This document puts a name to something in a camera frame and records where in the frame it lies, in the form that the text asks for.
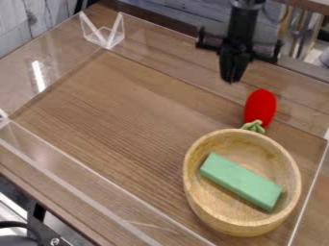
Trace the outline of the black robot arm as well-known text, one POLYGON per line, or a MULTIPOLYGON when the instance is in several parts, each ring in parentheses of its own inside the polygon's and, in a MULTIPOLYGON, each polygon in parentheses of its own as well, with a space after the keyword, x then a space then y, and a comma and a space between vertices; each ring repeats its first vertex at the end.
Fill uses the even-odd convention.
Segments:
POLYGON ((229 26, 225 37, 219 37, 206 31, 202 26, 198 29, 195 47, 211 50, 218 55, 219 76, 227 83, 237 83, 246 72, 253 60, 277 62, 282 41, 274 43, 274 49, 269 55, 254 50, 254 33, 259 12, 265 12, 266 0, 233 0, 229 26))

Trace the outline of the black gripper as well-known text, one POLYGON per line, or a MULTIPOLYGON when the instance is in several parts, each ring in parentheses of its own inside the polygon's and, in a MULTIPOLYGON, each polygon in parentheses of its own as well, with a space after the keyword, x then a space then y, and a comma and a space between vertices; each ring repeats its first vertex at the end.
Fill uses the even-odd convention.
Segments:
POLYGON ((226 36, 219 36, 202 26, 198 30, 195 47, 215 51, 219 55, 221 78, 226 83, 238 82, 253 60, 277 62, 282 41, 262 42, 254 39, 255 26, 227 29, 226 36))

